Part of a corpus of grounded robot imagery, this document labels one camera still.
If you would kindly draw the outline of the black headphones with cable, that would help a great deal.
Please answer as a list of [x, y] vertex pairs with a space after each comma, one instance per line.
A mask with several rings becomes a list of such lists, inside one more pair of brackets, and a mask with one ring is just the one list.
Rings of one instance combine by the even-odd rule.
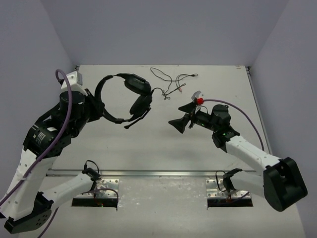
[[165, 82], [166, 88], [152, 86], [149, 78], [135, 73], [117, 73], [103, 77], [96, 85], [94, 96], [101, 104], [102, 117], [114, 124], [126, 124], [125, 129], [142, 120], [152, 109], [156, 98], [170, 100], [171, 94], [186, 85], [186, 78], [199, 76], [197, 73], [181, 73], [175, 78], [157, 67], [150, 67], [155, 78]]

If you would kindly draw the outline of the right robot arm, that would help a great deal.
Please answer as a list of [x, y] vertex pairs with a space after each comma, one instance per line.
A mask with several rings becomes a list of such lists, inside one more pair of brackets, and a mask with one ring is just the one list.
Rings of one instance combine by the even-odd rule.
[[212, 131], [216, 148], [232, 155], [251, 167], [256, 174], [241, 168], [224, 172], [219, 190], [230, 197], [240, 190], [264, 198], [276, 211], [282, 212], [308, 195], [308, 190], [295, 160], [279, 158], [248, 142], [230, 124], [228, 106], [217, 104], [211, 113], [200, 110], [203, 99], [179, 107], [184, 116], [168, 123], [180, 133], [194, 125]]

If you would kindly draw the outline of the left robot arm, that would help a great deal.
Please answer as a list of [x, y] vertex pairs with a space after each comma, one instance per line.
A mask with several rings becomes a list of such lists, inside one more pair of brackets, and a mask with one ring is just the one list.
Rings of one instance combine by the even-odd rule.
[[71, 180], [42, 191], [44, 178], [88, 122], [101, 117], [101, 104], [88, 89], [64, 91], [59, 103], [40, 116], [23, 142], [21, 159], [6, 195], [0, 202], [0, 216], [10, 234], [34, 231], [52, 213], [73, 197], [91, 192], [101, 175], [87, 166]]

